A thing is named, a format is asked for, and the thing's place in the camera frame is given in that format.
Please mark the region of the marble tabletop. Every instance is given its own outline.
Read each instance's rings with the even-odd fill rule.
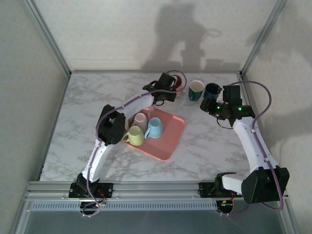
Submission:
[[[186,75],[188,82],[198,79],[220,86],[237,81],[236,74]],[[120,106],[126,97],[159,77],[157,73],[72,74],[40,180],[75,180],[93,150],[95,126],[103,106]],[[184,90],[174,102],[158,107],[185,121],[178,146],[167,161],[120,142],[110,152],[101,180],[213,180],[220,172],[247,176],[249,165],[238,136],[219,127],[215,118],[199,108],[200,103],[189,101],[188,90]],[[226,121],[220,123],[229,127]]]

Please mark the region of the pink tray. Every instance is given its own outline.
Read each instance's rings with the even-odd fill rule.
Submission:
[[[156,139],[150,137],[140,146],[133,146],[129,142],[126,144],[160,160],[167,160],[176,149],[176,145],[184,130],[185,122],[183,119],[159,109],[153,111],[153,117],[160,118],[162,122],[162,136]]]

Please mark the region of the cable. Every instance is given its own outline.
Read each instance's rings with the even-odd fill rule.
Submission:
[[[220,123],[219,123],[219,118],[216,118],[216,123],[221,127],[221,128],[225,128],[225,129],[233,129],[233,128],[227,128],[227,127],[223,127],[223,126],[221,126],[220,125]]]
[[[186,79],[185,74],[184,74],[182,71],[180,71],[180,70],[170,70],[170,71],[168,71],[168,72],[166,72],[166,73],[172,73],[172,72],[180,73],[180,74],[184,77],[185,83],[184,83],[184,86],[182,87],[182,90],[184,90],[185,87],[186,87],[186,83],[187,83],[187,79]],[[181,90],[179,90],[179,91],[170,91],[170,90],[159,89],[159,90],[154,90],[154,91],[150,91],[150,92],[144,93],[144,94],[142,94],[142,95],[140,95],[140,96],[137,96],[137,97],[135,97],[134,99],[128,101],[127,103],[123,104],[122,106],[119,106],[119,107],[117,107],[117,108],[114,108],[114,109],[110,110],[109,112],[105,113],[105,114],[98,120],[97,125],[96,125],[96,137],[97,137],[97,140],[99,141],[99,144],[98,144],[98,146],[96,147],[96,149],[94,150],[94,153],[93,153],[93,155],[92,155],[92,157],[91,157],[91,160],[90,160],[90,163],[89,163],[89,165],[88,165],[88,172],[87,172],[87,190],[88,190],[88,193],[89,193],[90,197],[91,197],[94,201],[93,201],[93,202],[90,202],[90,203],[88,203],[88,204],[86,204],[85,207],[82,209],[82,215],[83,215],[83,216],[93,217],[93,216],[97,215],[97,214],[100,212],[100,210],[101,210],[101,205],[100,205],[99,201],[97,201],[97,199],[96,199],[96,198],[94,197],[94,195],[92,194],[92,192],[91,192],[91,190],[90,190],[90,186],[89,186],[89,182],[90,182],[90,171],[91,171],[91,168],[92,168],[92,164],[93,164],[93,161],[94,161],[94,159],[95,159],[95,156],[97,155],[97,152],[98,152],[99,148],[101,147],[101,145],[102,145],[102,143],[103,143],[103,141],[98,137],[98,128],[99,128],[100,124],[101,124],[102,121],[103,121],[109,114],[111,114],[112,112],[117,111],[117,110],[120,110],[120,109],[126,107],[126,106],[129,105],[131,102],[133,102],[133,101],[135,101],[135,100],[137,100],[137,99],[139,99],[139,98],[141,98],[141,97],[143,97],[143,96],[146,96],[146,95],[149,95],[149,94],[153,94],[153,93],[157,93],[157,92],[166,92],[166,93],[174,94],[174,93],[177,93],[177,92],[181,92]],[[94,204],[97,204],[97,211],[95,211],[93,214],[86,214],[86,213],[84,212],[85,209],[86,209],[87,207],[91,206],[91,205],[94,205]]]
[[[271,96],[271,93],[270,93],[269,89],[268,89],[264,84],[261,84],[261,83],[259,83],[259,82],[257,82],[257,81],[252,81],[252,80],[238,81],[238,82],[234,82],[234,83],[232,83],[232,84],[230,84],[230,85],[241,84],[241,83],[253,83],[253,84],[258,84],[258,85],[260,85],[261,87],[263,87],[263,88],[267,91],[267,93],[268,93],[268,95],[269,95],[269,103],[268,103],[267,107],[266,107],[260,114],[258,114],[258,115],[254,118],[253,123],[252,123],[252,129],[253,129],[252,133],[253,133],[253,135],[254,135],[254,138],[255,138],[255,140],[256,140],[256,142],[257,142],[257,144],[258,144],[258,146],[259,146],[259,148],[260,148],[260,150],[261,150],[261,152],[262,152],[262,154],[263,154],[263,156],[264,156],[264,158],[267,159],[268,156],[267,156],[267,154],[265,153],[265,150],[264,150],[264,148],[263,148],[263,146],[262,146],[262,144],[261,144],[261,142],[260,142],[260,140],[259,140],[259,138],[258,138],[257,132],[254,131],[254,129],[255,129],[255,124],[256,124],[256,122],[259,120],[259,118],[260,118],[264,113],[266,113],[266,111],[267,111],[267,110],[269,109],[269,107],[271,106],[271,103],[272,103],[272,96]],[[272,166],[272,164],[271,164],[271,162],[270,162],[269,160],[267,161],[267,164],[268,164],[268,166],[269,166],[269,168],[270,168],[270,170],[271,170],[271,172],[272,172],[272,175],[273,175],[273,178],[274,178],[274,182],[275,182],[275,185],[276,185],[276,188],[277,188],[277,192],[278,192],[278,197],[279,197],[279,200],[280,200],[280,203],[281,203],[281,204],[280,204],[280,206],[279,206],[278,208],[273,208],[273,207],[271,207],[271,206],[268,206],[268,205],[265,204],[265,203],[262,203],[262,204],[263,204],[264,206],[266,206],[267,208],[271,209],[271,210],[274,210],[274,211],[281,211],[281,210],[284,208],[284,200],[283,200],[282,190],[281,190],[281,187],[279,186],[278,179],[277,179],[276,173],[275,173],[275,171],[274,171],[274,168],[273,168],[273,166]]]

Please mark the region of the purple cable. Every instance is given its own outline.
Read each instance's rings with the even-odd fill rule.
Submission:
[[[269,107],[271,106],[271,103],[272,103],[272,96],[271,96],[271,93],[270,93],[269,89],[268,89],[264,84],[261,84],[261,83],[259,83],[259,82],[257,82],[257,81],[251,81],[251,80],[238,81],[238,82],[234,82],[234,83],[232,83],[232,84],[230,84],[230,85],[241,84],[241,83],[253,83],[253,84],[258,84],[258,85],[260,85],[261,87],[263,87],[263,88],[267,91],[267,93],[268,93],[268,95],[269,95],[269,104],[268,104],[267,107],[266,107],[260,114],[258,114],[258,115],[254,118],[254,120],[253,120],[252,128],[254,129],[256,122],[259,120],[259,118],[260,118],[264,113],[266,113],[266,111],[267,111],[267,110],[269,109]],[[262,146],[262,144],[261,144],[261,142],[260,142],[260,140],[259,140],[259,138],[258,138],[258,135],[257,135],[256,131],[253,132],[253,135],[254,135],[254,138],[255,138],[255,140],[256,140],[258,146],[260,147],[260,150],[261,150],[261,152],[262,152],[264,158],[268,158],[268,156],[267,156],[267,154],[265,153],[265,150],[263,149],[263,146]],[[275,182],[275,185],[276,185],[276,188],[277,188],[279,200],[280,200],[280,203],[281,203],[281,204],[280,204],[280,206],[279,206],[278,208],[273,208],[273,207],[271,207],[271,206],[268,206],[268,205],[265,204],[265,203],[262,203],[262,204],[263,204],[264,206],[268,207],[268,208],[271,209],[271,210],[274,210],[274,211],[281,211],[281,210],[284,208],[283,193],[282,193],[281,187],[279,186],[278,179],[277,179],[276,173],[275,173],[275,171],[274,171],[274,168],[273,168],[271,162],[270,162],[270,161],[267,161],[267,164],[268,164],[268,166],[269,166],[269,168],[270,168],[270,170],[271,170],[271,172],[272,172],[272,175],[273,175],[273,178],[274,178],[274,182]]]
[[[179,71],[179,70],[170,70],[170,71],[168,71],[167,73],[171,73],[171,72],[177,72],[177,73],[180,73],[180,74],[183,75],[184,80],[185,80],[185,83],[184,83],[184,86],[183,86],[182,90],[184,90],[185,87],[186,87],[186,83],[187,83],[187,79],[186,79],[185,74],[184,74],[182,71]],[[94,200],[94,202],[90,202],[90,203],[86,204],[86,205],[83,207],[83,209],[82,209],[82,215],[83,215],[83,216],[92,217],[92,216],[97,215],[97,214],[100,212],[100,210],[101,210],[101,205],[100,205],[100,203],[97,201],[97,199],[94,197],[94,195],[92,194],[92,192],[91,192],[91,190],[90,190],[90,186],[89,186],[89,182],[90,182],[90,170],[91,170],[91,168],[92,168],[92,164],[93,164],[93,161],[94,161],[94,159],[95,159],[95,156],[96,156],[96,154],[97,154],[99,148],[100,148],[101,145],[102,145],[102,140],[99,139],[99,137],[98,137],[98,128],[99,128],[100,124],[101,124],[102,121],[103,121],[109,114],[111,114],[112,112],[117,111],[117,110],[120,110],[120,109],[122,109],[123,107],[126,107],[127,105],[129,105],[131,102],[137,100],[138,98],[141,98],[141,97],[146,96],[146,95],[149,95],[149,94],[157,93],[157,92],[166,92],[166,93],[174,94],[174,93],[177,93],[178,91],[170,91],[170,90],[159,89],[159,90],[150,91],[150,92],[148,92],[148,93],[144,93],[144,94],[142,94],[141,96],[137,96],[137,97],[135,97],[134,99],[128,101],[127,103],[123,104],[122,106],[119,106],[119,107],[116,107],[116,108],[110,110],[109,112],[107,112],[106,114],[104,114],[104,115],[98,120],[97,125],[96,125],[96,137],[97,137],[97,140],[99,141],[99,144],[98,144],[97,148],[94,150],[94,153],[93,153],[93,155],[92,155],[92,157],[91,157],[91,161],[90,161],[90,163],[89,163],[89,166],[88,166],[88,173],[87,173],[87,190],[88,190],[88,193],[89,193],[90,197]],[[94,205],[94,204],[97,204],[97,211],[94,212],[93,214],[89,214],[89,215],[85,214],[85,212],[84,212],[85,209],[86,209],[88,206],[91,206],[91,205]]]

